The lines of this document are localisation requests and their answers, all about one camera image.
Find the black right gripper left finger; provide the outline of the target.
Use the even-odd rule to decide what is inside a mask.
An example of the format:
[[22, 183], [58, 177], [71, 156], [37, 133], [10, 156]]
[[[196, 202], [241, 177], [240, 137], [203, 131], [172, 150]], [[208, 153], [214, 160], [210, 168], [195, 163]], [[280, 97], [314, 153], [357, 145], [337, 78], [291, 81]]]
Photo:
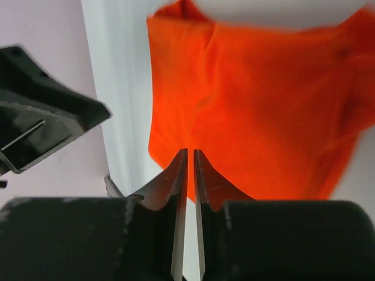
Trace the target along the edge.
[[117, 280], [183, 280], [188, 151], [126, 197]]

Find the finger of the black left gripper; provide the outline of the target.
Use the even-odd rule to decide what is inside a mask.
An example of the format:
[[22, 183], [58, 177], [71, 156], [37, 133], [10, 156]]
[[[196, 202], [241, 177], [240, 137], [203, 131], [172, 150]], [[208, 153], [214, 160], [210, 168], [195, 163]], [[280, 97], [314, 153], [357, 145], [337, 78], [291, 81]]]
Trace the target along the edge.
[[1, 48], [1, 174], [23, 173], [110, 116], [102, 102], [60, 84], [20, 46]]

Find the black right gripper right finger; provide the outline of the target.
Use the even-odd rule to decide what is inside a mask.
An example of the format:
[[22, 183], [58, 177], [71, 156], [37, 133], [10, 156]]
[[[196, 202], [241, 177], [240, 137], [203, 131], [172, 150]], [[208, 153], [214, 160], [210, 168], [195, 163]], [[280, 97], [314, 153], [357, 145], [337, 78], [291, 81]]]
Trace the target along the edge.
[[226, 199], [231, 183], [211, 165], [203, 151], [198, 149], [193, 152], [193, 175], [200, 278], [210, 280], [218, 258], [216, 214]]

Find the orange t-shirt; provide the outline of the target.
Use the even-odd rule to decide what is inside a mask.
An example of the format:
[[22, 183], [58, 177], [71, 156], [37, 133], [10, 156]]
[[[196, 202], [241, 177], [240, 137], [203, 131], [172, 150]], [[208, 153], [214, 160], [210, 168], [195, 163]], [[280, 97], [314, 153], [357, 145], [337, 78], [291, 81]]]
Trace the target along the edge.
[[216, 22], [176, 1], [146, 24], [160, 167], [200, 149], [258, 200], [331, 196], [374, 125], [373, 9], [293, 31]]

